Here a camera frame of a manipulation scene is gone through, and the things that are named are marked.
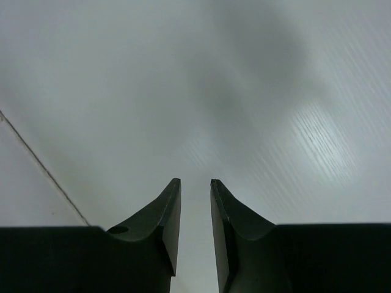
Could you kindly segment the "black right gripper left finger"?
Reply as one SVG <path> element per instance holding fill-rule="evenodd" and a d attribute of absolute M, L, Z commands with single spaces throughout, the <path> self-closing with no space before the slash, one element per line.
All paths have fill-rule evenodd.
<path fill-rule="evenodd" d="M 123 222 L 1 229 L 2 292 L 169 292 L 181 181 Z"/>

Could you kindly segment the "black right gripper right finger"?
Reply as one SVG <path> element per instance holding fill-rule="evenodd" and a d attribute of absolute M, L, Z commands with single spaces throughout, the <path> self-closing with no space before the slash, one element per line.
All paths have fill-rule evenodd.
<path fill-rule="evenodd" d="M 211 181 L 220 292 L 389 292 L 390 225 L 276 225 Z"/>

